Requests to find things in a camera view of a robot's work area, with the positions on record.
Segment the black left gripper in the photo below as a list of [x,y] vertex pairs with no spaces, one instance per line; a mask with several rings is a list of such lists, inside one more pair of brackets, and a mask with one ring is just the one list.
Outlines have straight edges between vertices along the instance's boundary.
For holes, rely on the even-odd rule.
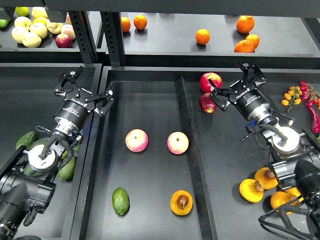
[[[78,88],[77,79],[83,72],[83,66],[77,71],[69,74],[62,73],[54,88],[56,96],[64,97],[64,101],[54,115],[54,120],[58,124],[64,125],[84,125],[90,114],[94,111],[103,117],[115,102],[113,88],[110,83],[105,92],[92,95],[84,88]],[[65,84],[72,85],[71,90],[64,90]]]

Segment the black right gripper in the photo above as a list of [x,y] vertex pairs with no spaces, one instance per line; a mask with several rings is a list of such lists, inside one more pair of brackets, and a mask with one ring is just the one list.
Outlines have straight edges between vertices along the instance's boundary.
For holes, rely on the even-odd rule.
[[266,82],[266,77],[256,64],[241,63],[238,59],[235,64],[243,72],[242,80],[230,88],[218,88],[209,79],[209,97],[222,111],[232,104],[247,121],[263,121],[271,115],[268,112],[270,103],[257,87]]

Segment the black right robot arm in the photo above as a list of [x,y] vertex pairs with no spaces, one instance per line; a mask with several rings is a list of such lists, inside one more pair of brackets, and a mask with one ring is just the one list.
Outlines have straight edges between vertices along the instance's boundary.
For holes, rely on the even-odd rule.
[[271,100],[262,92],[266,77],[256,64],[236,61],[242,78],[228,88],[219,88],[209,79],[210,99],[225,111],[235,106],[249,124],[249,134],[261,136],[269,151],[267,166],[281,190],[297,188],[299,195],[259,217],[266,231],[286,240],[320,238],[320,143],[314,134],[301,133],[279,124],[281,113],[271,108]]

